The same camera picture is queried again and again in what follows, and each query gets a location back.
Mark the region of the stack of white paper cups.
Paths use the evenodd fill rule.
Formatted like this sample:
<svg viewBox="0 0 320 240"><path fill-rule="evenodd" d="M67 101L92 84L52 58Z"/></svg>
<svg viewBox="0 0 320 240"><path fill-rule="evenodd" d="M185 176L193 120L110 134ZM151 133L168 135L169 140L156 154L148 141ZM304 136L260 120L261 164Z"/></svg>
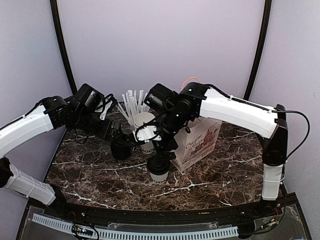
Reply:
<svg viewBox="0 0 320 240"><path fill-rule="evenodd" d="M155 118L155 116L150 112L138 113L133 119L135 130L137 130L143 124L150 122L154 118ZM139 138L138 141L142 142L142 144L140 144L140 148L141 148L142 153L144 153L146 155L152 154L154 152L154 145L150 140L150 138L152 137L151 128L146 126L142 129L140 129L137 133L137 136Z"/></svg>

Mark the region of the single black cup lid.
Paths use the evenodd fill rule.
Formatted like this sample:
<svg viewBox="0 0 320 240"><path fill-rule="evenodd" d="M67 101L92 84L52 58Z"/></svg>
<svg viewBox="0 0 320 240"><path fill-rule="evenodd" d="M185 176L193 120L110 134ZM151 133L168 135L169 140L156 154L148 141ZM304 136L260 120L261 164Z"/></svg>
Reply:
<svg viewBox="0 0 320 240"><path fill-rule="evenodd" d="M156 160L151 157L147 161L147 170L154 175L163 175L170 169L170 162L168 160Z"/></svg>

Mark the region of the printed paper takeout bag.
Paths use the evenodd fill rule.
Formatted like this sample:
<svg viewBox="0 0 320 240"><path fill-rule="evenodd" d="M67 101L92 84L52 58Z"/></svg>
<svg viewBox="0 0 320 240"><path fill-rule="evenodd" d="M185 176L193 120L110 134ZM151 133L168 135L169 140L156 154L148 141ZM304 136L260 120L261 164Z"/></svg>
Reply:
<svg viewBox="0 0 320 240"><path fill-rule="evenodd" d="M210 154L215 148L221 125L222 121L205 117L189 122L190 133L182 128L174 137L178 148L171 163L183 172Z"/></svg>

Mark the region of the stack of black cup lids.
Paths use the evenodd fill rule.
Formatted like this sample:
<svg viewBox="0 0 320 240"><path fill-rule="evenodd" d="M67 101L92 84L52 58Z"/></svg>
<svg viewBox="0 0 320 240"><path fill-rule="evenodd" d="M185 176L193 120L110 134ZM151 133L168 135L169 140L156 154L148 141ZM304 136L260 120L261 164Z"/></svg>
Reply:
<svg viewBox="0 0 320 240"><path fill-rule="evenodd" d="M130 157L131 149L127 141L122 138L116 138L110 143L112 156L116 160L125 160Z"/></svg>

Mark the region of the single white paper cup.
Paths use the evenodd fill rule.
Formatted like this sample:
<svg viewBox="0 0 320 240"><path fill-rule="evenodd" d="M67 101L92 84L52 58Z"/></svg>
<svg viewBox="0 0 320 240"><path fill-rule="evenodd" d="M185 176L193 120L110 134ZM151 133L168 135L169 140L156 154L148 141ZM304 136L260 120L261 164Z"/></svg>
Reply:
<svg viewBox="0 0 320 240"><path fill-rule="evenodd" d="M164 174L153 174L152 172L150 172L152 181L156 184L164 184L167 181L168 175L168 171Z"/></svg>

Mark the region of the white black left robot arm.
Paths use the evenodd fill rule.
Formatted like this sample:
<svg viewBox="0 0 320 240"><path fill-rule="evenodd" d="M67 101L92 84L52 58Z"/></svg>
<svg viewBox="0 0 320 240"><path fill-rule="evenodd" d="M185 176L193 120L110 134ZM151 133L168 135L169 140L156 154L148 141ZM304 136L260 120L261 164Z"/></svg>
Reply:
<svg viewBox="0 0 320 240"><path fill-rule="evenodd" d="M49 134L60 128L82 130L108 142L119 134L120 127L106 115L116 99L109 94L41 99L27 113L0 128L0 187L35 199L51 208L60 218L67 218L70 206L59 187L38 177L49 166L50 150L37 153L41 140L47 144Z"/></svg>

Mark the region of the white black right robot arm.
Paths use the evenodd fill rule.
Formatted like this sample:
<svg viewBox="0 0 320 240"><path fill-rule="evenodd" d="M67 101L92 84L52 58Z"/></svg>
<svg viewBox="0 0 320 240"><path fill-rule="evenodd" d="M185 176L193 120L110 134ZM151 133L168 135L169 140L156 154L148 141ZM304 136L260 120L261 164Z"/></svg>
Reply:
<svg viewBox="0 0 320 240"><path fill-rule="evenodd" d="M158 113L161 120L152 119L133 131L138 143L152 142L155 159L148 162L157 175L168 172L167 164L176 155L175 135L188 122L203 117L227 122L256 133L262 145L263 185L262 201L255 205L255 213L266 217L275 208L288 151L288 125L283 105L264 106L228 95L212 84L188 83L180 93L158 83L150 89L144 103Z"/></svg>

